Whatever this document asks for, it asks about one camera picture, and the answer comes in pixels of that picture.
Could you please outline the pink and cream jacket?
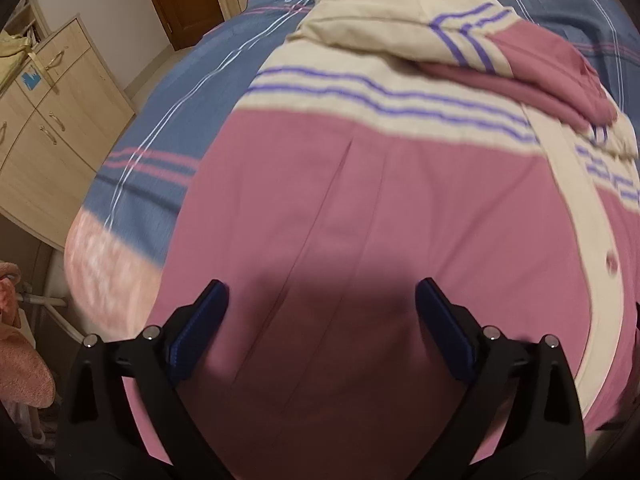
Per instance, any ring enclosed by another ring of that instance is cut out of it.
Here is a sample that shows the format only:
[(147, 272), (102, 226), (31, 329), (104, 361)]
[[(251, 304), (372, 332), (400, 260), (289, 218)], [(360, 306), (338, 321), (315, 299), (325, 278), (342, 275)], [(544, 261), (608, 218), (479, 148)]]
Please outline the pink and cream jacket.
[(400, 479), (463, 389), (420, 325), (434, 278), (555, 334), (588, 431), (639, 390), (639, 156), (567, 40), (497, 0), (314, 0), (190, 184), (150, 315), (230, 304), (179, 389), (235, 479)]

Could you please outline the pink towel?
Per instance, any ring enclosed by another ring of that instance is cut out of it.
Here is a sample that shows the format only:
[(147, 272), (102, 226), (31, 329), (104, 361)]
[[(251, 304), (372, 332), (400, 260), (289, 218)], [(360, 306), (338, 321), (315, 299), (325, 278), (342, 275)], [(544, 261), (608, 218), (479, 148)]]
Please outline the pink towel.
[(48, 408), (55, 398), (52, 374), (40, 354), (21, 332), (16, 285), (20, 268), (1, 263), (1, 400)]

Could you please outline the blue plaid bed sheet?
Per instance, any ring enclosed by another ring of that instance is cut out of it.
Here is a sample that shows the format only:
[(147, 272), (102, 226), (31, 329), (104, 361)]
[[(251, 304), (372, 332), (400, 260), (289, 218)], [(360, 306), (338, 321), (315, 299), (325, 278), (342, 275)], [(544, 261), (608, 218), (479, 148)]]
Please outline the blue plaid bed sheet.
[[(632, 122), (639, 120), (639, 32), (616, 0), (501, 0), (574, 44)], [(82, 209), (157, 266), (200, 160), (258, 68), (314, 0), (250, 0), (156, 86), (107, 156)]]

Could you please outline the light wood side cabinet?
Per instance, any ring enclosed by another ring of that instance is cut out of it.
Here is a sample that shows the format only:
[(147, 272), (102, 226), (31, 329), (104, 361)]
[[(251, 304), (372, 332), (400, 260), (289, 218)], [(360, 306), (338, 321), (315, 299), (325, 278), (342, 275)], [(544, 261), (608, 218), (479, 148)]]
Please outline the light wood side cabinet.
[(102, 162), (136, 112), (72, 18), (1, 93), (1, 213), (61, 250)]

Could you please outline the yellow bag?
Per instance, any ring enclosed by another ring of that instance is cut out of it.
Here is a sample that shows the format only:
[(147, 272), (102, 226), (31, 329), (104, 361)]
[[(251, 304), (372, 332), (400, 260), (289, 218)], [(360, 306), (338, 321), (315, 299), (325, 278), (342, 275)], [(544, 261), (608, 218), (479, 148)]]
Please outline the yellow bag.
[(15, 77), (24, 59), (32, 50), (32, 42), (24, 36), (10, 35), (2, 29), (0, 37), (0, 89), (4, 90)]

